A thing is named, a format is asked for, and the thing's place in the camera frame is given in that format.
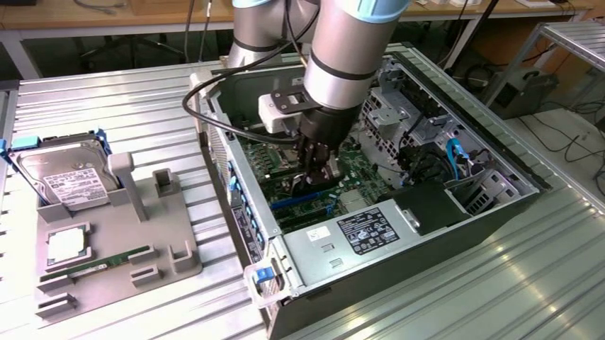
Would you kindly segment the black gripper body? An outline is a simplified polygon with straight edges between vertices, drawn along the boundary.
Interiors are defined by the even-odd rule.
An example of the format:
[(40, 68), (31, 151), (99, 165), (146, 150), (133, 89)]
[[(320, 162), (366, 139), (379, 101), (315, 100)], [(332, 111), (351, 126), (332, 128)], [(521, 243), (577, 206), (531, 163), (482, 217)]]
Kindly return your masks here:
[(322, 145), (336, 150), (358, 120), (362, 105), (346, 109), (318, 107), (302, 112), (299, 132), (300, 145)]

